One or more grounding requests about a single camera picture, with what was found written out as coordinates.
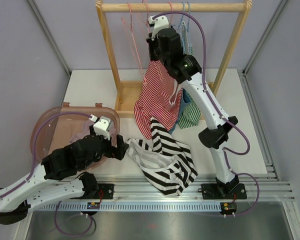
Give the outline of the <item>pink wire hanger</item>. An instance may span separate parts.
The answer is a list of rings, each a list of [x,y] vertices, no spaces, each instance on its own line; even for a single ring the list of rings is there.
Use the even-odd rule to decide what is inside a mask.
[[[126,39],[129,42],[130,50],[133,55],[135,64],[137,66],[137,69],[140,73],[140,76],[143,78],[144,77],[144,71],[142,67],[142,61],[140,59],[138,47],[136,44],[134,32],[133,32],[133,14],[132,14],[132,8],[129,2],[126,3],[129,9],[129,15],[130,15],[130,22],[127,23],[124,17],[121,17],[121,22],[122,22],[122,27],[124,29]]]
[[[168,14],[168,15],[170,15],[170,21],[169,21],[169,28],[174,28],[174,25],[173,25],[173,14],[174,14],[174,8],[173,8],[173,4],[170,2],[170,1],[168,1],[167,2],[168,4],[169,4],[169,6],[170,6],[170,14]]]
[[[141,3],[144,4],[144,6],[147,8],[147,12],[146,13],[140,13],[140,12],[135,13],[135,17],[137,19],[137,25],[138,25],[137,30],[142,32],[143,37],[148,37],[148,34],[150,33],[150,27],[149,27],[149,23],[148,23],[148,17],[149,17],[148,1],[147,0],[142,0]],[[138,48],[138,53],[139,53],[139,45],[141,43],[139,42],[139,40],[136,40],[136,38],[135,38],[135,42],[136,42],[136,45],[137,45],[137,48]]]

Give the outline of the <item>red white striped tank top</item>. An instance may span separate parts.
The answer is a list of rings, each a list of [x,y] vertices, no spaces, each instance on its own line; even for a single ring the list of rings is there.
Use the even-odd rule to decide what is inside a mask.
[[[136,124],[146,139],[152,138],[151,118],[171,130],[179,118],[182,88],[160,61],[150,61],[144,74],[141,92],[133,113]]]

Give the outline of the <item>black white striped tank top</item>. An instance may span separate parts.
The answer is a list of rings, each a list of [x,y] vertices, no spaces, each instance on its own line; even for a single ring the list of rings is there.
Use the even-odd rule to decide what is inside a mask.
[[[191,149],[175,140],[154,117],[150,119],[152,144],[130,138],[126,154],[141,169],[148,182],[165,196],[180,196],[197,178]]]

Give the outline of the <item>pink tank top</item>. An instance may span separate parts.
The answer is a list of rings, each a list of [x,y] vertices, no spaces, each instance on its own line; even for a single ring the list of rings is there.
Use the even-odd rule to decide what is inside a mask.
[[[90,126],[92,126],[94,123],[90,120],[86,120],[84,121],[79,130],[76,130],[72,135],[71,138],[69,140],[69,143],[74,143],[77,140],[81,140],[83,139],[85,136],[90,135]]]

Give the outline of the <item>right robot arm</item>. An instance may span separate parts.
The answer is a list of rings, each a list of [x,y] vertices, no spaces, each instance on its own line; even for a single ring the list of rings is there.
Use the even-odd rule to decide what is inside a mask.
[[[227,167],[223,148],[229,139],[228,133],[238,123],[238,119],[221,113],[221,106],[212,95],[202,68],[194,56],[183,52],[181,37],[175,29],[168,27],[154,30],[146,41],[150,59],[163,64],[167,73],[190,94],[203,115],[207,127],[198,137],[212,155],[218,195],[229,198],[235,192],[239,179]]]

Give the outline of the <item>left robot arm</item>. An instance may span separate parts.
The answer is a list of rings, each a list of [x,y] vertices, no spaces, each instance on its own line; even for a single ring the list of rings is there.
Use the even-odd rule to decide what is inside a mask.
[[[0,188],[0,224],[23,220],[45,205],[67,199],[93,199],[101,196],[96,177],[86,171],[103,157],[122,160],[129,145],[121,135],[112,140],[95,133],[54,150],[32,174]]]

